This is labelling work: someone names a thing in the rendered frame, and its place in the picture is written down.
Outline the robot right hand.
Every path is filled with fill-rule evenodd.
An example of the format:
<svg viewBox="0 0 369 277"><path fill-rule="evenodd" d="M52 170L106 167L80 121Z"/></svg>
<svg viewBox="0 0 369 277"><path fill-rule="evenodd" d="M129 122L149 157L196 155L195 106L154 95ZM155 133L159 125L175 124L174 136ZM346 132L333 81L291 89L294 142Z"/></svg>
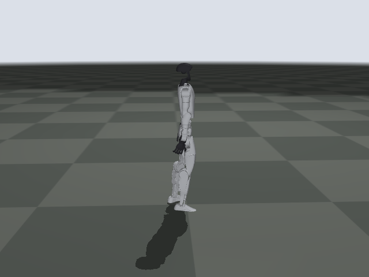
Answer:
<svg viewBox="0 0 369 277"><path fill-rule="evenodd" d="M185 145L186 141L181 141L181 138L182 138L182 135L180 136L179 143L177 144L175 150L173 151L176 154L182 154L183 153L183 150L186 152L186 147L185 147L186 146Z"/></svg>

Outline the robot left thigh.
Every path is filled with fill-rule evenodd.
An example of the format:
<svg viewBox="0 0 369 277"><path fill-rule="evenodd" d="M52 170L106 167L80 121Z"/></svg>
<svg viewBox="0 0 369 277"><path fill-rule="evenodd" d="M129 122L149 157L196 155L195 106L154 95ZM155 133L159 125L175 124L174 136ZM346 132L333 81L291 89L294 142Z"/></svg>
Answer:
<svg viewBox="0 0 369 277"><path fill-rule="evenodd" d="M188 146L189 147L189 146ZM175 162L174 163L174 170L175 171L180 171L180 169L184 168L185 167L185 157L184 157L184 151L183 150L183 153L182 154L179 154L179 161Z"/></svg>

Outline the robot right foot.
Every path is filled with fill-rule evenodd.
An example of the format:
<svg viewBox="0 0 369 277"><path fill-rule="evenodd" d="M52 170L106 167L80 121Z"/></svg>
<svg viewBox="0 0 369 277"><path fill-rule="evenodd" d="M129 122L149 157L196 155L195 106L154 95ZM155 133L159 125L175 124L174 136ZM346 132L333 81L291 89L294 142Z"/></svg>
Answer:
<svg viewBox="0 0 369 277"><path fill-rule="evenodd" d="M182 204L183 205L183 204ZM177 210L177 211L188 211L188 212L193 212L193 211L196 211L196 209L194 208L191 208L189 207L188 205L185 204L185 206L180 206L179 203L175 204L174 206L174 210Z"/></svg>

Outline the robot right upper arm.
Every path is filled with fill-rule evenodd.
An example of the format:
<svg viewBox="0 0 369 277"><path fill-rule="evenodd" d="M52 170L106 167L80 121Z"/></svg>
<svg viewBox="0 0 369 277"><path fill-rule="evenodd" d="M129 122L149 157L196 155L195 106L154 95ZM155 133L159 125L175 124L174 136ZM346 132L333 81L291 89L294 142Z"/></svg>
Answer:
<svg viewBox="0 0 369 277"><path fill-rule="evenodd" d="M181 98L182 98L182 117L185 113L189 113L188 109L190 107L190 97L191 91L188 88L183 88L181 90ZM189 113L190 114L190 113ZM191 115L191 114L190 114ZM191 119L191 118L190 118Z"/></svg>

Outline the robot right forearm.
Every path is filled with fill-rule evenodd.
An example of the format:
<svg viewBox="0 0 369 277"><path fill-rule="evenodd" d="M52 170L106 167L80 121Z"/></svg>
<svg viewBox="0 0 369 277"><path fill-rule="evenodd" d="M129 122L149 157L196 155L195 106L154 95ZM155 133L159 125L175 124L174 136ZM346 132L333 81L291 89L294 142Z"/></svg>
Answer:
<svg viewBox="0 0 369 277"><path fill-rule="evenodd" d="M182 130L181 130L181 141L186 141L187 139L187 135L189 133L188 129L189 129L189 120L191 118L191 115L189 113L185 113L182 119Z"/></svg>

